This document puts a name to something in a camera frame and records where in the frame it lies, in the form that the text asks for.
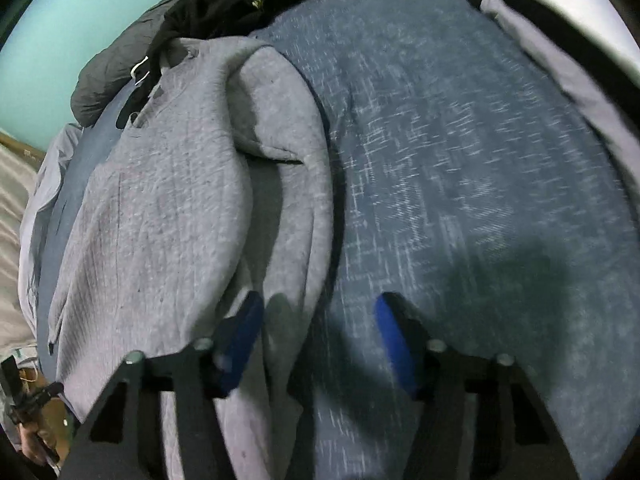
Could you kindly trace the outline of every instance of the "mattress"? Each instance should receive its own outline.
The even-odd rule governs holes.
[[[290,382],[305,412],[287,477],[402,478],[419,412],[373,315],[394,290],[457,350],[515,355],[581,478],[604,478],[640,425],[640,247],[577,109],[465,0],[307,0],[256,36],[314,92],[335,189],[332,272]],[[88,175],[117,142],[108,127],[84,134],[54,206],[38,320]]]

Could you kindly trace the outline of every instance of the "dark gray blanket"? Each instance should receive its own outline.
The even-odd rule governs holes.
[[[640,249],[574,106],[465,0],[309,0],[258,36],[318,97],[338,212],[288,478],[401,478],[418,413],[374,324],[382,290],[460,351],[514,354],[582,477],[604,478],[640,423]]]

